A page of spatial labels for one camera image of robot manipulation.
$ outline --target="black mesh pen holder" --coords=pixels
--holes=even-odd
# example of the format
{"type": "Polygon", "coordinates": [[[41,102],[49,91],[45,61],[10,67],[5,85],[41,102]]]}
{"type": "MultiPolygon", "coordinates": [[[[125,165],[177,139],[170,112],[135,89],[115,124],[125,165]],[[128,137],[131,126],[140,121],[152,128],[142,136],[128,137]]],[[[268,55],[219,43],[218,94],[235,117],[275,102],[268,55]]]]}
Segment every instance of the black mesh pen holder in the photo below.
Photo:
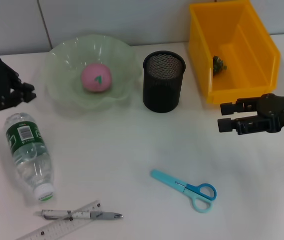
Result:
{"type": "Polygon", "coordinates": [[[156,51],[145,58],[143,68],[144,105],[156,113],[176,108],[186,68],[184,60],[171,51],[156,51]]]}

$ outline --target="tile grout line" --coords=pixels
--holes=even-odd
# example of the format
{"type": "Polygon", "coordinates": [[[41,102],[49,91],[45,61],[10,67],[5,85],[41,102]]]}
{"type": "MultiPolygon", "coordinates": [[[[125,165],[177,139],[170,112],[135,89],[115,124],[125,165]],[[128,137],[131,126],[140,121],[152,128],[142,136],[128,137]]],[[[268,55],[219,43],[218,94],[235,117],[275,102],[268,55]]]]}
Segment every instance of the tile grout line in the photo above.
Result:
{"type": "Polygon", "coordinates": [[[45,29],[45,32],[46,32],[48,43],[50,45],[50,48],[53,49],[52,42],[51,42],[51,39],[50,39],[50,35],[48,34],[48,30],[47,30],[46,23],[45,23],[45,20],[44,20],[40,0],[36,0],[36,1],[37,1],[38,10],[40,11],[40,14],[41,14],[41,18],[42,18],[42,22],[43,22],[44,29],[45,29]]]}

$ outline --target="pink ball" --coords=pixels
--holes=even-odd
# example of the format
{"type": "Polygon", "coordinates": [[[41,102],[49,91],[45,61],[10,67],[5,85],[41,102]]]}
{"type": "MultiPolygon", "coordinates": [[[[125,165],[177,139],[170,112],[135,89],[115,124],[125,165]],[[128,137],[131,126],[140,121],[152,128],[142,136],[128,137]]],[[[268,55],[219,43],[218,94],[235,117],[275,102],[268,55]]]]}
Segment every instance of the pink ball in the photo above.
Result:
{"type": "Polygon", "coordinates": [[[85,89],[95,93],[103,92],[111,87],[111,71],[104,64],[92,63],[83,70],[81,80],[85,89]]]}

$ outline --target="scissor blade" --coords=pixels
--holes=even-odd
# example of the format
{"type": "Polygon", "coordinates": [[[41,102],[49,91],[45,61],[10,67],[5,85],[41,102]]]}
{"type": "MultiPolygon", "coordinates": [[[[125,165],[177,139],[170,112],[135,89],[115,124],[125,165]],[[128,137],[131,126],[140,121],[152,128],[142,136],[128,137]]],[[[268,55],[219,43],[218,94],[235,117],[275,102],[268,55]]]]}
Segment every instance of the scissor blade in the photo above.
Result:
{"type": "Polygon", "coordinates": [[[158,181],[176,189],[179,192],[183,192],[185,189],[185,186],[187,185],[186,182],[181,181],[177,178],[174,178],[172,176],[167,175],[166,173],[163,173],[161,171],[158,170],[152,170],[151,171],[151,176],[155,179],[157,179],[158,181]]]}

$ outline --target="green plastic bowl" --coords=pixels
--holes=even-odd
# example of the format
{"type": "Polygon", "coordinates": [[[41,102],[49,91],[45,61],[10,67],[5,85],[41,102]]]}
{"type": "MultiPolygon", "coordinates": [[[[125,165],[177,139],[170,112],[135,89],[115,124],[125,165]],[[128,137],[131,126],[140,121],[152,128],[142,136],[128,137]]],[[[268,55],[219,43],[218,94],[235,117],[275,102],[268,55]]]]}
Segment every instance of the green plastic bowl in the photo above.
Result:
{"type": "Polygon", "coordinates": [[[47,54],[40,73],[56,102],[85,110],[127,98],[141,76],[132,47],[113,37],[96,34],[62,42],[47,54]],[[109,90],[93,93],[82,87],[81,73],[92,63],[110,68],[112,87],[109,90]]]}

